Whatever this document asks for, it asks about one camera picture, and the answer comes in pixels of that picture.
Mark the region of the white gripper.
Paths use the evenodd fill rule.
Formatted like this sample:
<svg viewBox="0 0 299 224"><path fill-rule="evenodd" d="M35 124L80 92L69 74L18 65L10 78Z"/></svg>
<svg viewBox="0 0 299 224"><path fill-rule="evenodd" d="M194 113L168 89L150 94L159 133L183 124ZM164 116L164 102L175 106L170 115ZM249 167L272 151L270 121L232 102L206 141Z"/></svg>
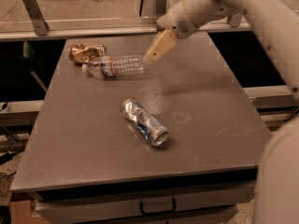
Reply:
<svg viewBox="0 0 299 224"><path fill-rule="evenodd" d="M187 38L198 30L196 17L199 8L196 0L180 0L157 20L158 27L164 31L157 34L149 46L145 54L146 63L158 61L177 44L178 38Z"/></svg>

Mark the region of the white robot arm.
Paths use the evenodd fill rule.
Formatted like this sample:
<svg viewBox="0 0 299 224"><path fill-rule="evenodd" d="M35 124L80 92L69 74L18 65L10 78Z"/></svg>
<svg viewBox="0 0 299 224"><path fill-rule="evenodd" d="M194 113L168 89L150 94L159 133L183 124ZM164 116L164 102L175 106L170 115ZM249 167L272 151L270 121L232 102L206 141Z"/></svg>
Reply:
<svg viewBox="0 0 299 224"><path fill-rule="evenodd" d="M279 0L180 0L157 20L162 31L145 60L157 61L179 39L236 12L244 15L293 98L299 101L299 17ZM299 224L299 118L281 126L264 148L252 224Z"/></svg>

